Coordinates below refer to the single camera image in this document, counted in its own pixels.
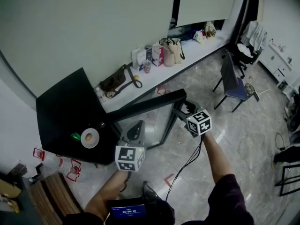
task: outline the brown handbag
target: brown handbag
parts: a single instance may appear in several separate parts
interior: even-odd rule
[[[124,88],[128,87],[132,83],[137,88],[141,88],[143,86],[143,84],[139,80],[135,80],[134,79],[133,74],[132,74],[132,72],[130,70],[130,66],[131,65],[132,65],[132,63],[127,64],[127,65],[124,64],[114,74],[110,75],[108,78],[106,78],[105,80],[103,80],[102,82],[99,83],[100,88],[104,91],[105,95],[108,98],[114,98],[119,93],[121,93],[121,91]],[[126,77],[125,77],[125,73],[124,73],[125,69],[128,70],[128,73],[129,73],[129,76],[131,78],[131,81],[128,82],[128,83],[126,83],[125,85],[123,85],[122,87],[120,87],[118,91],[116,91],[116,88],[118,88],[119,86],[121,86],[126,81]]]

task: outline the cabinet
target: cabinet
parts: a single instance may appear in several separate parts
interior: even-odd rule
[[[292,71],[292,65],[287,62],[282,52],[272,43],[263,50],[258,60],[274,75],[278,81],[278,85]]]

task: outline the white cube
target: white cube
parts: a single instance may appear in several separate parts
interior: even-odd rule
[[[116,146],[115,160],[119,170],[137,172],[145,159],[145,148]]]
[[[211,130],[211,116],[205,109],[201,112],[187,118],[187,127],[189,131],[202,135]]]

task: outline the forearm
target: forearm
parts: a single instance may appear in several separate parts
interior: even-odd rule
[[[204,136],[204,145],[210,160],[210,168],[214,182],[217,183],[222,177],[232,174],[233,170],[224,152],[217,144],[210,132]]]
[[[116,171],[113,176],[102,186],[102,188],[93,196],[85,208],[85,212],[90,212],[102,219],[104,222],[108,210],[106,202],[116,200],[119,192],[124,188],[124,182],[128,177],[126,171]]]

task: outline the power cable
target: power cable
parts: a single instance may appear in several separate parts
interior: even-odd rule
[[[193,154],[191,155],[191,157],[187,160],[187,162],[184,164],[184,166],[179,170],[179,172],[177,173],[177,175],[175,176],[170,188],[169,188],[169,191],[167,193],[167,196],[165,198],[165,200],[167,201],[168,200],[168,197],[169,197],[169,193],[170,191],[172,190],[174,184],[175,184],[175,181],[177,180],[177,178],[179,177],[180,173],[182,172],[182,170],[187,167],[188,165],[190,165],[192,162],[194,162],[200,155],[200,151],[201,151],[201,145],[202,145],[202,142],[203,142],[203,138],[204,138],[204,135],[201,135],[201,141],[199,143],[199,145],[197,146],[197,148],[195,149],[195,151],[193,152]]]

